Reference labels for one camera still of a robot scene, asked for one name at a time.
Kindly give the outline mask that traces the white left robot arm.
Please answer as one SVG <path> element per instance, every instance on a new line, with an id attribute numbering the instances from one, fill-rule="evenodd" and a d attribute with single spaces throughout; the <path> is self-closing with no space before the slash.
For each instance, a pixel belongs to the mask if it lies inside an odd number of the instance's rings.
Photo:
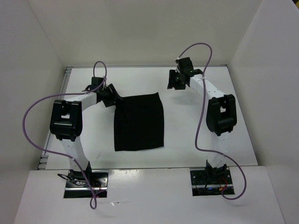
<path id="1" fill-rule="evenodd" d="M 63 145 L 69 155 L 70 172 L 68 175 L 59 175 L 77 186 L 89 186 L 93 182 L 93 173 L 90 162 L 84 154 L 80 135 L 83 130 L 82 112 L 98 102 L 105 107 L 115 105 L 116 100 L 122 99 L 113 84 L 91 92 L 69 98 L 55 100 L 50 120 L 50 132 Z"/>

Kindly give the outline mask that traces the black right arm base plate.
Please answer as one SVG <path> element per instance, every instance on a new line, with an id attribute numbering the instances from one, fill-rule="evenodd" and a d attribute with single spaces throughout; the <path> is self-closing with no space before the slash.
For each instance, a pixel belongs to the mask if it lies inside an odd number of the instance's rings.
<path id="1" fill-rule="evenodd" d="M 226 170 L 221 177 L 208 179 L 205 170 L 191 169 L 190 177 L 192 196 L 217 196 L 221 195 L 222 190 L 224 190 L 224 195 L 235 194 L 229 170 Z"/>

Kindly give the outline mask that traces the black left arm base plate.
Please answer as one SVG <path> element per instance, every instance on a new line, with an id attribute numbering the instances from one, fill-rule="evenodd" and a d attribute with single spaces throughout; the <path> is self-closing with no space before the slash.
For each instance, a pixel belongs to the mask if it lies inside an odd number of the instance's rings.
<path id="1" fill-rule="evenodd" d="M 93 195 L 89 185 L 81 173 L 75 176 L 74 173 L 69 171 L 68 175 L 58 174 L 58 176 L 66 180 L 64 198 L 92 198 Z M 108 171 L 93 170 L 88 177 L 96 197 L 107 198 Z"/>

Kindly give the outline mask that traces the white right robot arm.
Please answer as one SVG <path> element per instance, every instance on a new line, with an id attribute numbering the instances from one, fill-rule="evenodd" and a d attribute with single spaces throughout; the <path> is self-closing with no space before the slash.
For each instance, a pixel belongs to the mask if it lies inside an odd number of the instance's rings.
<path id="1" fill-rule="evenodd" d="M 235 96 L 225 94 L 216 88 L 205 78 L 201 70 L 170 70 L 168 89 L 184 90 L 187 86 L 203 97 L 199 124 L 195 134 L 195 148 L 201 152 L 222 156 L 239 168 L 240 165 L 226 154 L 226 140 L 237 124 Z M 198 136 L 204 115 L 206 115 L 206 126 L 212 134 L 212 149 L 203 149 L 198 145 Z"/>

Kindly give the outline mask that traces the black skirt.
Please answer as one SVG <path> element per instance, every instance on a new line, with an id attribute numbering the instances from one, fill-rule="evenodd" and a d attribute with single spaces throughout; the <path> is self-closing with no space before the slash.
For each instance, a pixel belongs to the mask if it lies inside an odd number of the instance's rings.
<path id="1" fill-rule="evenodd" d="M 114 150 L 142 151 L 164 146 L 164 108 L 159 93 L 115 102 Z"/>

